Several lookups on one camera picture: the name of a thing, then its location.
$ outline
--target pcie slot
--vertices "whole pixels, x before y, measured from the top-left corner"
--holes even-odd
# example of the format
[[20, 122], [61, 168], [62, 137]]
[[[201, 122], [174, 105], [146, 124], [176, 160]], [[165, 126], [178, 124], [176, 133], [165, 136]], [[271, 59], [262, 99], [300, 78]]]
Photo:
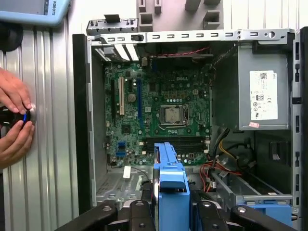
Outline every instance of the pcie slot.
[[112, 79], [110, 81], [111, 84], [111, 118], [114, 122], [114, 124], [116, 123], [116, 82]]
[[141, 79], [137, 79], [137, 102], [138, 102], [138, 119], [140, 123], [140, 127], [143, 127], [143, 119], [142, 119], [142, 82]]
[[120, 98], [120, 115], [124, 115], [124, 78], [120, 78], [119, 86], [119, 98]]

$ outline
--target chip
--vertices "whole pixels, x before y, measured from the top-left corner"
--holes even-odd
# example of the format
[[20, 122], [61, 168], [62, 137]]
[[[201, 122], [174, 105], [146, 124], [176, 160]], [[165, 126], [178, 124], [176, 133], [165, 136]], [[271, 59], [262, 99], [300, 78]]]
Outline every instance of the chip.
[[179, 123], [180, 122], [180, 109], [176, 107], [169, 107], [165, 109], [165, 122]]
[[122, 131], [122, 134], [130, 134], [130, 125], [122, 124], [121, 131]]

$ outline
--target barcode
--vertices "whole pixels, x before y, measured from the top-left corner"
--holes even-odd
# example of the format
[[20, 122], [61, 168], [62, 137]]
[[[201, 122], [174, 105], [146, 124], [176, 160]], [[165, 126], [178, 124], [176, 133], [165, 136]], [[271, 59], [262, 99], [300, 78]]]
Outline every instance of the barcode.
[[267, 73], [260, 73], [260, 78], [261, 79], [267, 79], [268, 78], [268, 74]]

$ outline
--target screen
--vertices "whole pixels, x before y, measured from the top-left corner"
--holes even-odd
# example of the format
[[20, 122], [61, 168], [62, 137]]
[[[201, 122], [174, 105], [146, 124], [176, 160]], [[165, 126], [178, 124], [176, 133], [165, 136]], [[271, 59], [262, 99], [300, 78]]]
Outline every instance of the screen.
[[0, 0], [0, 11], [47, 15], [49, 0]]

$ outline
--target finger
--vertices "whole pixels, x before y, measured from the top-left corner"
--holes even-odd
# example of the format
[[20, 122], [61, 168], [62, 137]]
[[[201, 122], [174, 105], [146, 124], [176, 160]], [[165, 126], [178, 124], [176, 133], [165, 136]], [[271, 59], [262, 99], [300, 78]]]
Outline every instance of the finger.
[[16, 88], [18, 89], [18, 93], [21, 97], [21, 100], [22, 100], [24, 106], [27, 109], [31, 109], [32, 106], [31, 106], [31, 102], [30, 102], [30, 94], [29, 94], [29, 90], [28, 90], [27, 86], [17, 78], [14, 79], [14, 84], [15, 84]]
[[14, 105], [14, 103], [10, 100], [10, 98], [4, 93], [2, 89], [0, 89], [0, 102], [3, 103], [10, 111], [18, 113], [18, 108]]
[[23, 125], [23, 121], [20, 120], [9, 130], [5, 137], [0, 139], [0, 152], [8, 149], [17, 139], [20, 129]]
[[27, 152], [31, 148], [31, 144], [32, 144], [32, 140], [33, 140], [33, 134], [34, 134], [34, 126], [32, 125], [31, 130], [30, 130], [30, 134], [29, 134], [26, 142], [24, 143], [22, 148], [7, 161], [6, 165], [7, 164], [9, 164], [9, 165], [15, 164], [22, 157], [24, 157], [25, 154], [27, 154]]
[[20, 98], [17, 88], [10, 82], [2, 80], [0, 83], [2, 90], [8, 95], [11, 101], [18, 108], [19, 113], [25, 114], [26, 110], [24, 108], [23, 102]]
[[21, 129], [15, 142], [3, 152], [3, 155], [10, 156], [12, 154], [17, 153], [27, 141], [31, 129], [32, 129], [32, 122], [29, 121], [25, 124], [23, 129]]

